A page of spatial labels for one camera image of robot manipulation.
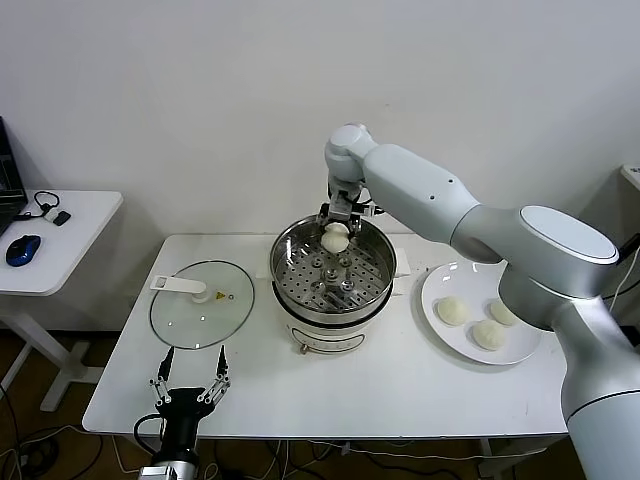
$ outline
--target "blue mouse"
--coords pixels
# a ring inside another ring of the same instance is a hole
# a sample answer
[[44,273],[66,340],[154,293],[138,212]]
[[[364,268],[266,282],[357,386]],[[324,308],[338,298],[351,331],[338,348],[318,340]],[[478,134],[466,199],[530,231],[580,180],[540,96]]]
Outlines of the blue mouse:
[[7,248],[7,263],[12,267],[26,265],[38,251],[40,242],[38,235],[24,235],[14,240]]

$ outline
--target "table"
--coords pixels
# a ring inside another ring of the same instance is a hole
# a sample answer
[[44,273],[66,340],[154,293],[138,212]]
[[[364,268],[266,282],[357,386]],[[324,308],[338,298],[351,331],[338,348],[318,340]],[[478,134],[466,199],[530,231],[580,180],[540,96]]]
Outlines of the table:
[[[459,258],[448,246],[414,234],[390,235],[404,248],[413,290],[427,267]],[[153,413],[149,379],[168,347],[153,333],[149,290],[154,275],[212,259],[235,262],[249,274],[264,271],[275,236],[174,235],[149,273],[83,418],[90,431],[128,435]],[[526,361],[509,367],[479,365],[449,349],[417,311],[414,292],[394,296],[368,340],[344,355],[301,355],[289,340],[286,313],[268,280],[255,279],[255,306],[244,326],[225,341],[232,386],[199,436],[279,439],[425,439],[540,436],[525,447],[566,435],[560,388],[566,364],[560,345],[544,332]],[[177,350],[169,387],[205,386],[219,347]],[[157,435],[143,424],[142,434]],[[517,453],[511,447],[510,453]],[[505,468],[504,464],[488,470]]]
[[[60,208],[72,216],[61,227],[44,219],[14,222],[9,226],[0,236],[0,252],[6,252],[11,242],[26,234],[39,235],[42,244],[33,260],[25,266],[15,268],[0,262],[0,295],[48,296],[56,293],[122,204],[122,195],[118,192],[51,191],[60,197]],[[27,193],[33,198],[33,191]],[[38,214],[40,209],[31,201],[24,211]],[[32,347],[60,368],[40,405],[41,410],[55,411],[72,382],[98,383],[103,369],[82,364],[88,342],[77,342],[68,351],[29,314],[12,310],[10,304],[3,306],[0,320],[26,342],[2,380],[5,390]]]

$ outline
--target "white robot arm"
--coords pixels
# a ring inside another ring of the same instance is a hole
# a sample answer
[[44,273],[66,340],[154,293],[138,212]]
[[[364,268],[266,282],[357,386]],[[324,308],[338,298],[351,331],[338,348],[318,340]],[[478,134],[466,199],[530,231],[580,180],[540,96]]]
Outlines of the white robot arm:
[[551,208],[482,205],[455,175],[397,145],[378,145],[362,125],[336,130],[325,159],[329,220],[348,221],[366,187],[425,239],[471,260],[507,260],[503,302],[527,323],[555,331],[562,345],[562,410],[587,477],[639,478],[640,357],[599,296],[618,259],[615,246]]

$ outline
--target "glass lid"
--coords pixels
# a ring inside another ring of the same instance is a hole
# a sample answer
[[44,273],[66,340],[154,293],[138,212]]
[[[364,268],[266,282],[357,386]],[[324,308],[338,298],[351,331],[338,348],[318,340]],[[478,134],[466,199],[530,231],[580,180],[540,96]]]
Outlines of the glass lid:
[[[185,283],[181,279],[195,282]],[[253,282],[247,272],[233,263],[219,260],[194,263],[161,280],[166,289],[154,288],[159,291],[149,311],[151,328],[160,340],[177,348],[197,350],[229,338],[253,308]],[[189,288],[204,286],[197,294],[170,289],[170,285],[180,285],[177,288],[180,290],[186,284]]]

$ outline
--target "white plate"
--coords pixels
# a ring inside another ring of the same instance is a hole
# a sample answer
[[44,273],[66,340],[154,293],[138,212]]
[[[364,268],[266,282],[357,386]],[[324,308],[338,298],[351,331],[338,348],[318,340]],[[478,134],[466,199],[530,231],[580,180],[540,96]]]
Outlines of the white plate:
[[[490,365],[513,365],[530,357],[540,344],[540,330],[517,322],[504,327],[506,341],[492,352],[480,347],[471,334],[477,322],[490,318],[489,305],[498,299],[498,283],[506,263],[485,265],[461,260],[436,268],[422,286],[422,308],[429,324],[451,348],[465,357]],[[469,308],[471,319],[462,326],[452,327],[440,320],[436,305],[445,297],[458,297]]]

